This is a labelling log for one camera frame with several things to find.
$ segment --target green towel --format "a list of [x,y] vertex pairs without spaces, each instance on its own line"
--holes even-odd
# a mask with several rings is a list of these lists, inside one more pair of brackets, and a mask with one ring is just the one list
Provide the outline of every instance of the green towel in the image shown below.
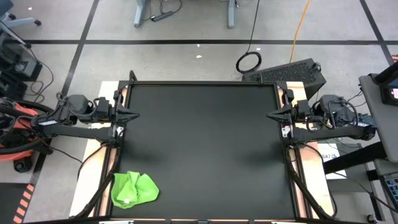
[[135,205],[156,200],[159,189],[153,180],[144,174],[128,171],[127,174],[114,174],[111,192],[113,204],[119,208],[131,208]]

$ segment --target black table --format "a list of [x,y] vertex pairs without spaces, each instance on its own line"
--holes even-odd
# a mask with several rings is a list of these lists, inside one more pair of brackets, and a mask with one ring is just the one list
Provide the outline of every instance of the black table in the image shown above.
[[135,82],[119,172],[146,173],[154,202],[115,218],[294,219],[275,84]]

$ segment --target floor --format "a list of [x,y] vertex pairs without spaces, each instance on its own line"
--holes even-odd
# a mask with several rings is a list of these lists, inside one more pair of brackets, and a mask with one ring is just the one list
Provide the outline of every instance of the floor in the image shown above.
[[[11,13],[42,21],[40,27],[14,31],[32,44],[37,58],[53,71],[54,82],[45,91],[43,104],[54,107],[59,91],[92,99],[102,81],[127,80],[130,70],[139,80],[240,80],[235,63],[247,50],[257,1],[238,0],[233,29],[226,27],[228,3],[182,2],[182,9],[173,16],[135,28],[135,0],[15,0]],[[159,15],[159,2],[150,5],[152,15]],[[178,0],[166,0],[164,11],[178,6]],[[260,1],[251,50],[261,53],[261,68],[289,62],[304,7],[304,0]],[[397,8],[396,0],[311,2],[294,61],[313,58],[322,65],[327,84],[320,95],[350,98],[359,92],[358,77],[378,73],[392,63],[391,55],[398,54]],[[147,7],[145,18],[149,16]],[[256,58],[242,63],[242,69],[250,68]],[[50,72],[43,69],[39,80],[49,83]],[[352,102],[360,105],[364,98]],[[357,110],[369,112],[366,105]],[[58,137],[52,144],[82,158],[86,140]],[[67,218],[79,164],[57,152],[40,161],[34,174],[17,174],[12,163],[0,163],[0,182],[36,183],[25,222]],[[363,222],[372,213],[366,194],[336,194],[336,199],[341,211],[337,217],[342,220]],[[391,216],[386,223],[392,223]]]

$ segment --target table leg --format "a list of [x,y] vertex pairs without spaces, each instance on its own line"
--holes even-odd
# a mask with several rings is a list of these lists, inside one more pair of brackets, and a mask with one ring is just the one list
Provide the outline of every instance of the table leg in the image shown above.
[[142,17],[145,14],[145,4],[146,0],[137,0],[137,10],[136,15],[134,16],[135,28],[138,28],[141,25]]
[[386,157],[387,155],[384,151],[383,145],[381,142],[377,142],[362,149],[358,149],[357,151],[326,161],[323,164],[323,168],[325,170],[325,174],[331,174],[339,170],[365,164],[375,159],[384,159]]
[[228,2],[228,28],[232,29],[234,27],[234,17],[235,17],[235,0],[229,0]]

